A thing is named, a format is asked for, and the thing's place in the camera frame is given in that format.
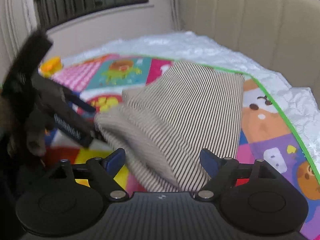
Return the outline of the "left hand on gripper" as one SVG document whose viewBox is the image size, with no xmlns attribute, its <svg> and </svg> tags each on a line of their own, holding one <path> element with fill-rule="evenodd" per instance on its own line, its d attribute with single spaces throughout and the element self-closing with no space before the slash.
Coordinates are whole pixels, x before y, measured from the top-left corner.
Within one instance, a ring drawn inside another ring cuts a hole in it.
<svg viewBox="0 0 320 240">
<path fill-rule="evenodd" d="M 35 156 L 46 154 L 46 135 L 54 129 L 43 113 L 28 99 L 1 96 L 1 128 L 11 134 L 11 146 Z"/>
</svg>

